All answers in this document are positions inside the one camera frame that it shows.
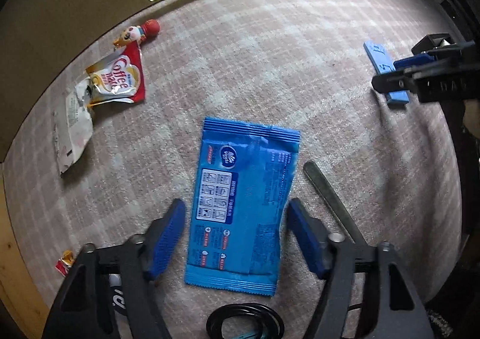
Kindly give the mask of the light blue plate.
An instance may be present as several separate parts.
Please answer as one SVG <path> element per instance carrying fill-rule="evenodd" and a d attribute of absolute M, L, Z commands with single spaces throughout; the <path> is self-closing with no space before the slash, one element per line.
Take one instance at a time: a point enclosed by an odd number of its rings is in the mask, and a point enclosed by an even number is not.
<path fill-rule="evenodd" d="M 373 41 L 365 41 L 364 48 L 377 74 L 389 73 L 395 70 L 393 60 L 383 45 Z M 389 106 L 405 106 L 409 103 L 406 91 L 387 93 L 385 94 L 385 99 Z"/>

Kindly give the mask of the red coffee mate sachet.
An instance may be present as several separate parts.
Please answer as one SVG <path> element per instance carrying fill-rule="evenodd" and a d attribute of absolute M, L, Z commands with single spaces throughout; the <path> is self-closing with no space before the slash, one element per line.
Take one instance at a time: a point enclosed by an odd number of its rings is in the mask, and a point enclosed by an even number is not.
<path fill-rule="evenodd" d="M 72 265 L 75 262 L 75 256 L 72 251 L 66 250 L 63 252 L 61 258 L 56 262 L 55 269 L 63 276 L 66 277 L 70 271 Z"/>

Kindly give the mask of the metal spoon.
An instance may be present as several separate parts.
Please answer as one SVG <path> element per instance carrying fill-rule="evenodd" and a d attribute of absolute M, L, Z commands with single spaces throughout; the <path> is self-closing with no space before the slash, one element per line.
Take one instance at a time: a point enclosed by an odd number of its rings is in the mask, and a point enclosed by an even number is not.
<path fill-rule="evenodd" d="M 337 223 L 348 234 L 350 239 L 354 243 L 366 245 L 367 242 L 364 236 L 318 165 L 314 161 L 309 160 L 304 164 L 303 171 L 315 191 L 324 201 L 326 207 L 334 215 Z"/>

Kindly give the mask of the white paper wrapper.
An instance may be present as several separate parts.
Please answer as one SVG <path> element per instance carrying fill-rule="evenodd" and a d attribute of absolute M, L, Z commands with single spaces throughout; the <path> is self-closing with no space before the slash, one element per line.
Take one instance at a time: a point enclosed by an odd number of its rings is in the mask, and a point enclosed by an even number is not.
<path fill-rule="evenodd" d="M 53 140 L 60 174 L 66 173 L 78 162 L 92 137 L 94 125 L 89 111 L 91 95 L 90 80 L 83 78 L 56 104 Z"/>

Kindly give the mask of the blue wet wipes pack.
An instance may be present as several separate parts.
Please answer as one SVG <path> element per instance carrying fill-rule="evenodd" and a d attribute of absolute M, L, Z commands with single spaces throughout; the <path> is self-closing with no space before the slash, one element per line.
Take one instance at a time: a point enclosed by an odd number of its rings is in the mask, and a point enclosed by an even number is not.
<path fill-rule="evenodd" d="M 202 130 L 185 283 L 272 297 L 300 133 L 213 117 Z"/>

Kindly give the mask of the coffee mate sachet back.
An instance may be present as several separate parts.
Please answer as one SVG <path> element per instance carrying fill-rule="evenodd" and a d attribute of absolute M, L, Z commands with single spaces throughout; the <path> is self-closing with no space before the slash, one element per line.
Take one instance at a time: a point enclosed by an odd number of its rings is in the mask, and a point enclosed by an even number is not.
<path fill-rule="evenodd" d="M 111 102 L 135 104 L 145 99 L 142 52 L 137 43 L 116 49 L 85 71 L 92 89 L 90 106 Z"/>

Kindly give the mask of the grey Ta sachet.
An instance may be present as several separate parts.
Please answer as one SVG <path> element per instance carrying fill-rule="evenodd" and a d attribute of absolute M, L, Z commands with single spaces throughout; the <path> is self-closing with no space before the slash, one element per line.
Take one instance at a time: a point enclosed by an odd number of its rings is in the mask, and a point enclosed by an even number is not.
<path fill-rule="evenodd" d="M 125 297 L 119 274 L 109 275 L 109 284 L 112 294 L 112 307 L 117 315 L 127 316 Z"/>

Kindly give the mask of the pine wood plank panel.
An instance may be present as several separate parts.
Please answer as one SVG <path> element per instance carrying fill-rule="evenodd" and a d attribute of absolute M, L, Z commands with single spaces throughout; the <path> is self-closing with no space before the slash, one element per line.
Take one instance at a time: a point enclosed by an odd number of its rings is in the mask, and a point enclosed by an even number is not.
<path fill-rule="evenodd" d="M 19 251 L 1 169 L 1 303 L 26 338 L 41 338 L 49 308 Z"/>

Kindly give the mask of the pink plaid tablecloth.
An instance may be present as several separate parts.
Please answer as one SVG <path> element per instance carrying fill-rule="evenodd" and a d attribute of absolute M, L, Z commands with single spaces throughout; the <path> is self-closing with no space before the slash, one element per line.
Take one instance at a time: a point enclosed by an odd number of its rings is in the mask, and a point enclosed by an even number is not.
<path fill-rule="evenodd" d="M 461 242 L 461 189 L 437 104 L 390 109 L 373 92 L 364 42 L 408 56 L 427 34 L 450 32 L 432 0 L 168 0 L 145 12 L 162 30 L 142 49 L 146 98 L 94 111 L 86 151 L 60 174 L 53 110 L 115 32 L 47 88 L 3 164 L 16 241 L 41 299 L 55 263 L 87 242 L 111 246 L 143 231 L 174 198 L 193 203 L 207 116 L 297 129 L 371 244 L 393 243 L 422 299 L 451 273 Z"/>

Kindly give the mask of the red santa figurine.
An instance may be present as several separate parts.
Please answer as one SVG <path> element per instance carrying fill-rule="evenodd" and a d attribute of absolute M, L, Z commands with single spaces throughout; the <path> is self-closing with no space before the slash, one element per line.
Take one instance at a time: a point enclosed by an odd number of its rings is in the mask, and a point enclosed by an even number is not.
<path fill-rule="evenodd" d="M 160 33 L 160 23 L 155 19 L 149 19 L 139 26 L 128 26 L 113 41 L 115 48 L 126 46 L 130 43 L 140 45 L 145 40 L 156 37 Z"/>

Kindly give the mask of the brown wooden board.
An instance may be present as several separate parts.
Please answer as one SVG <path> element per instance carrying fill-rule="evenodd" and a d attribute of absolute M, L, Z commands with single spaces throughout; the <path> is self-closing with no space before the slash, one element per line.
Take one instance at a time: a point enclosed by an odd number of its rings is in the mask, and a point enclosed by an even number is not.
<path fill-rule="evenodd" d="M 56 76 L 147 0 L 7 0 L 1 7 L 1 154 Z"/>

